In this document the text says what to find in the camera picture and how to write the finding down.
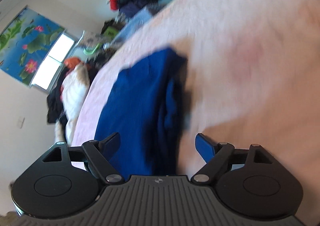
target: pink flower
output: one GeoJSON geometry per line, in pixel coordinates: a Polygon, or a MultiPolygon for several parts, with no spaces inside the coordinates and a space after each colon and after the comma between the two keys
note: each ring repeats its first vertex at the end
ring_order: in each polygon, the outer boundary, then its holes
{"type": "Polygon", "coordinates": [[[35,27],[34,30],[39,31],[39,32],[43,32],[44,28],[42,26],[38,25],[37,27],[35,27]]]}
{"type": "Polygon", "coordinates": [[[33,73],[37,69],[38,62],[35,62],[33,59],[30,59],[25,66],[25,70],[27,73],[33,73]]]}

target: folded blue garment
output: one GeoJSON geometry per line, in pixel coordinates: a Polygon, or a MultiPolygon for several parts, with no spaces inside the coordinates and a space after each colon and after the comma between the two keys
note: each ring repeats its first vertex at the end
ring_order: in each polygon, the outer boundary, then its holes
{"type": "Polygon", "coordinates": [[[176,74],[184,62],[167,48],[119,73],[95,139],[120,133],[119,150],[105,158],[124,178],[176,174],[182,121],[182,88],[176,74]]]}

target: mattress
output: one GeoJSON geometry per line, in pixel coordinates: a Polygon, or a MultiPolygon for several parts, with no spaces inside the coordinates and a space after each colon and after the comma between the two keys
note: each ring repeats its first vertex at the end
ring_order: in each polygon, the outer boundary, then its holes
{"type": "Polygon", "coordinates": [[[119,71],[167,45],[188,58],[179,173],[204,165],[197,133],[261,144],[303,185],[297,217],[319,223],[320,0],[174,0],[98,73],[74,146],[94,138],[119,71]]]}

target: crosshair logo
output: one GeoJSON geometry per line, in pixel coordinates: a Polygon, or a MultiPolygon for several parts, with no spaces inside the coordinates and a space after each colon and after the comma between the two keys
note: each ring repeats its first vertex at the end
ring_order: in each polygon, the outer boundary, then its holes
{"type": "Polygon", "coordinates": [[[155,182],[156,182],[156,183],[163,183],[164,181],[163,181],[161,178],[157,178],[157,179],[155,180],[155,182]]]}

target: window frame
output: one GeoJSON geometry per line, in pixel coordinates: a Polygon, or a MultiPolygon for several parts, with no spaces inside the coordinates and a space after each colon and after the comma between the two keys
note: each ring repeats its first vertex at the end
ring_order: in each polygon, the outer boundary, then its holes
{"type": "MultiPolygon", "coordinates": [[[[63,64],[63,62],[65,61],[65,59],[70,58],[70,57],[73,55],[73,52],[74,52],[74,49],[75,49],[75,45],[76,45],[76,43],[78,42],[78,38],[76,38],[75,36],[73,36],[73,35],[71,35],[71,34],[69,34],[69,33],[67,33],[67,32],[63,32],[63,33],[59,36],[59,38],[56,40],[56,42],[60,39],[60,37],[61,37],[62,35],[67,36],[68,38],[72,39],[74,42],[73,42],[73,45],[71,46],[70,50],[67,52],[66,56],[65,56],[64,59],[62,60],[61,66],[58,68],[58,70],[57,70],[56,73],[54,74],[54,76],[53,76],[53,78],[52,78],[52,80],[51,80],[48,88],[47,88],[47,89],[44,89],[44,88],[40,87],[38,84],[32,84],[33,79],[32,79],[32,81],[31,81],[31,83],[30,83],[30,86],[29,86],[29,87],[34,87],[34,88],[36,88],[36,89],[38,89],[38,90],[40,90],[40,91],[42,91],[42,92],[44,92],[45,94],[48,94],[48,95],[50,94],[51,90],[55,87],[55,85],[56,85],[56,83],[57,83],[57,80],[58,80],[58,77],[60,76],[63,68],[65,67],[64,64],[63,64]]],[[[49,56],[49,53],[50,53],[51,49],[54,47],[54,45],[56,44],[56,42],[52,45],[52,47],[50,48],[50,50],[48,51],[48,53],[47,53],[47,55],[45,56],[44,59],[46,59],[47,57],[51,57],[51,56],[49,56]]]]}

